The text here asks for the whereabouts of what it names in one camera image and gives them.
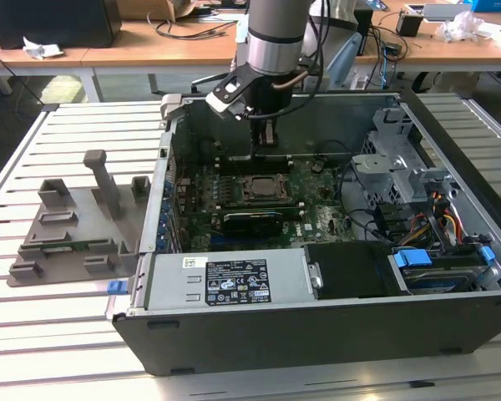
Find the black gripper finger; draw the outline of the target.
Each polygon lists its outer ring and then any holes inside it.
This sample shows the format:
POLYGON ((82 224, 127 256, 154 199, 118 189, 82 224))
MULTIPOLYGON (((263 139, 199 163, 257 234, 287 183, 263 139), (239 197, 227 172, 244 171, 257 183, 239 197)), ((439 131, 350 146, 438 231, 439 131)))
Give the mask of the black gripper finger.
POLYGON ((276 132, 277 118, 265 119, 260 126, 260 145, 278 146, 279 139, 276 132))
POLYGON ((256 156, 257 147, 261 144, 261 129, 262 129, 262 124, 259 119, 252 119, 250 121, 251 158, 254 158, 256 156))

